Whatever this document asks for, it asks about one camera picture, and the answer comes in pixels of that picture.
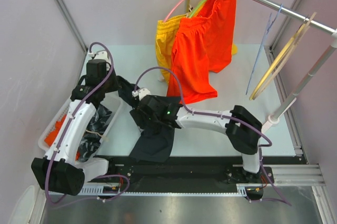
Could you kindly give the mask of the dark navy shorts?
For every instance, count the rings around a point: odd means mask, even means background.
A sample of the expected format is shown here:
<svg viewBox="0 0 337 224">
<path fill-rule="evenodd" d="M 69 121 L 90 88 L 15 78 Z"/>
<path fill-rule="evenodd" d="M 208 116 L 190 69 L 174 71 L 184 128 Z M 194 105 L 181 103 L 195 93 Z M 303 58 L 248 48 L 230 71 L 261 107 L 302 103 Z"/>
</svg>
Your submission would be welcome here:
<svg viewBox="0 0 337 224">
<path fill-rule="evenodd" d="M 138 98 L 132 96 L 134 89 L 140 89 L 138 86 L 121 76 L 117 76 L 117 80 L 120 85 L 119 97 L 131 107 L 147 104 L 158 104 L 160 106 L 158 111 L 160 126 L 142 130 L 129 157 L 137 162 L 165 162 L 171 155 L 175 129 L 179 127 L 175 119 L 178 110 L 182 107 L 181 98 L 179 96 L 147 95 L 139 101 Z"/>
</svg>

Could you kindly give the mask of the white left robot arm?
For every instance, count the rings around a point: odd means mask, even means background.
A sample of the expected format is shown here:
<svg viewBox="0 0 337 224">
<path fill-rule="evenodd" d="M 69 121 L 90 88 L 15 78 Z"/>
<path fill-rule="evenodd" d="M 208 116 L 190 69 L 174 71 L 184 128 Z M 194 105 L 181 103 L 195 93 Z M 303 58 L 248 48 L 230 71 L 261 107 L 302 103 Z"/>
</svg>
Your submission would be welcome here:
<svg viewBox="0 0 337 224">
<path fill-rule="evenodd" d="M 46 193 L 76 196 L 88 181 L 100 177 L 109 182 L 116 177 L 116 168 L 107 160 L 90 157 L 80 162 L 77 154 L 90 120 L 106 94 L 117 89 L 116 75 L 109 61 L 87 62 L 86 74 L 72 91 L 65 120 L 54 142 L 42 158 L 34 158 L 31 164 L 39 186 Z"/>
</svg>

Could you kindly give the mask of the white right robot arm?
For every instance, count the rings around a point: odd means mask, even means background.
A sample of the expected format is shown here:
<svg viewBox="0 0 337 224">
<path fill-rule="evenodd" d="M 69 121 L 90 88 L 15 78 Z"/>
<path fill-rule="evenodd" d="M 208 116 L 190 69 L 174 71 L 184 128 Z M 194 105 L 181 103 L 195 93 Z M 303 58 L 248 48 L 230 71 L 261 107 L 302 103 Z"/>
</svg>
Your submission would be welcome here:
<svg viewBox="0 0 337 224">
<path fill-rule="evenodd" d="M 244 179 L 256 182 L 262 176 L 258 150 L 262 123 L 243 106 L 235 105 L 230 111 L 189 112 L 179 96 L 146 95 L 132 98 L 130 115 L 141 129 L 197 128 L 224 134 L 242 155 Z"/>
</svg>

